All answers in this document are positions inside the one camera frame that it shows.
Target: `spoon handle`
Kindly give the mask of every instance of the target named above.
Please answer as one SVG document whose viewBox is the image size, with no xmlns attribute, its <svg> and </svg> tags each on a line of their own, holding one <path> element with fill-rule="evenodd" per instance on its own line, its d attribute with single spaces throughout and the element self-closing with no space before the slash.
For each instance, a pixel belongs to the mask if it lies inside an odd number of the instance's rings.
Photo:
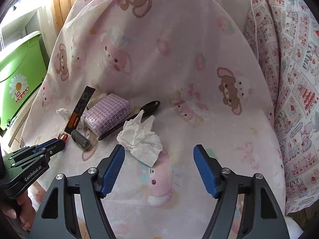
<svg viewBox="0 0 319 239">
<path fill-rule="evenodd" d="M 124 126 L 125 121 L 129 121 L 132 120 L 134 118 L 136 118 L 138 114 L 133 115 L 132 117 L 129 117 L 126 120 L 123 120 L 121 123 L 117 124 L 115 127 L 111 128 L 110 130 L 106 131 L 103 135 L 101 135 L 98 140 L 101 141 L 104 138 L 106 138 L 108 135 L 112 134 L 115 130 L 119 129 L 120 127 Z"/>
</svg>

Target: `green storage box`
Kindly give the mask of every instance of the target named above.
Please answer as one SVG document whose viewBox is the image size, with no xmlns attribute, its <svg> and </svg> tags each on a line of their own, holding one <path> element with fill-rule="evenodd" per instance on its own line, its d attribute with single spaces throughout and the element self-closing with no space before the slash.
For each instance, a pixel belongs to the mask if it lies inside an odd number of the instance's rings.
<svg viewBox="0 0 319 239">
<path fill-rule="evenodd" d="M 3 130 L 47 74 L 40 35 L 35 31 L 0 52 L 0 128 Z"/>
</svg>

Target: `blue gripper pad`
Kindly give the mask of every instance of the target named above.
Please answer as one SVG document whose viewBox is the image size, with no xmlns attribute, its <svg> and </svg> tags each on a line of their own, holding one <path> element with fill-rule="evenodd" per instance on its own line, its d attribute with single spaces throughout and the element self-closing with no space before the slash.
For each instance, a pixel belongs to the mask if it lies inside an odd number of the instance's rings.
<svg viewBox="0 0 319 239">
<path fill-rule="evenodd" d="M 199 150 L 198 146 L 194 147 L 194 161 L 199 171 L 199 174 L 203 180 L 205 188 L 209 194 L 211 194 L 215 199 L 218 196 L 218 189 L 216 187 L 216 178 L 211 169 L 208 166 L 203 154 Z"/>
<path fill-rule="evenodd" d="M 112 191 L 115 181 L 117 179 L 117 176 L 119 175 L 119 172 L 123 165 L 124 158 L 125 158 L 125 149 L 124 147 L 121 146 L 119 150 L 116 152 L 105 174 L 103 175 L 103 186 L 100 192 L 104 196 L 106 196 Z"/>
<path fill-rule="evenodd" d="M 41 150 L 42 148 L 47 147 L 48 145 L 50 145 L 51 143 L 53 143 L 53 142 L 55 142 L 55 141 L 57 141 L 57 140 L 58 140 L 58 139 L 53 138 L 53 139 L 51 139 L 51 140 L 49 140 L 49 141 L 47 141 L 47 142 L 44 142 L 44 143 L 41 144 L 41 145 L 38 145 L 38 146 L 35 148 L 35 151 L 33 152 L 33 154 L 36 154 L 36 153 L 40 152 L 40 150 Z"/>
</svg>

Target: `metal screw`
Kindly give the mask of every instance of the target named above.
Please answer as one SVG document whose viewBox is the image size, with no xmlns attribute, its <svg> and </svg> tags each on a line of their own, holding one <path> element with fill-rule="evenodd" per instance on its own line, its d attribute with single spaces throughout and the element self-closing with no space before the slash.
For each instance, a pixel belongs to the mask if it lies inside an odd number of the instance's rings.
<svg viewBox="0 0 319 239">
<path fill-rule="evenodd" d="M 59 173 L 55 178 L 57 179 L 57 180 L 61 180 L 62 178 L 63 178 L 63 174 L 62 173 Z"/>
<path fill-rule="evenodd" d="M 256 178 L 258 180 L 262 180 L 264 177 L 263 177 L 263 175 L 261 173 L 256 173 Z"/>
<path fill-rule="evenodd" d="M 87 170 L 87 172 L 88 172 L 89 174 L 96 173 L 96 168 L 95 168 L 95 167 L 91 167 L 89 170 Z"/>
<path fill-rule="evenodd" d="M 221 171 L 223 174 L 230 174 L 230 169 L 228 168 L 223 168 Z"/>
</svg>

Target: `black spoon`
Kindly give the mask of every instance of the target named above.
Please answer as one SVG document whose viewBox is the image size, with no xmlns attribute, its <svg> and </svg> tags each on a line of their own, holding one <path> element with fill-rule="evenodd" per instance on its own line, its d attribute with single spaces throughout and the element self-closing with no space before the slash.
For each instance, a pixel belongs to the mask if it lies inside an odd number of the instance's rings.
<svg viewBox="0 0 319 239">
<path fill-rule="evenodd" d="M 145 104 L 143 107 L 141 107 L 141 110 L 144 111 L 143 113 L 143 117 L 144 116 L 149 116 L 152 115 L 160 106 L 160 102 L 159 101 L 152 101 L 149 102 L 148 104 Z M 108 135 L 112 134 L 115 130 L 121 128 L 122 126 L 124 126 L 125 121 L 129 121 L 132 120 L 134 118 L 136 118 L 138 114 L 133 115 L 132 117 L 129 117 L 128 119 L 122 121 L 121 123 L 117 124 L 115 127 L 111 128 L 110 130 L 108 130 L 107 132 L 105 132 L 103 135 L 101 135 L 98 140 L 101 141 L 104 138 L 106 138 Z"/>
</svg>

